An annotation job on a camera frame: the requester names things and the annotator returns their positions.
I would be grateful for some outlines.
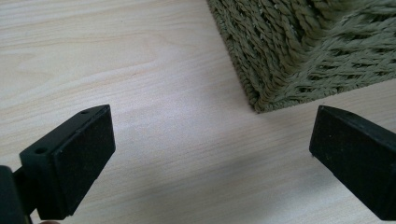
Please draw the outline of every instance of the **woven basket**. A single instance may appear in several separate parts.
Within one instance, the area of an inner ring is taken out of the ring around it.
[[[396,1],[208,0],[258,112],[396,77]]]

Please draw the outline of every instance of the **light wood grain surface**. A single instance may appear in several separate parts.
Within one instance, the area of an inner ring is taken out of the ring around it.
[[[0,164],[110,104],[117,149],[61,223],[377,223],[319,161],[319,105],[396,132],[396,81],[267,114],[205,0],[2,1]],[[33,214],[38,223],[37,214]]]

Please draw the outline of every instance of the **screw hole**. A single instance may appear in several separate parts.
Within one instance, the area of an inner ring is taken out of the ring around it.
[[[40,147],[35,150],[35,154],[43,154],[46,151],[47,151],[47,149],[45,147]]]

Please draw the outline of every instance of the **green woven basket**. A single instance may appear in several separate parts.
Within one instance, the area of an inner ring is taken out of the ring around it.
[[[208,0],[258,112],[396,77],[396,1]]]

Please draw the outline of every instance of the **wooden floor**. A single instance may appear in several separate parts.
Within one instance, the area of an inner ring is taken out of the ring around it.
[[[111,105],[116,153],[63,224],[380,222],[308,146],[319,105],[396,132],[396,80],[258,115],[205,0],[2,1],[0,69],[14,171],[45,133]]]

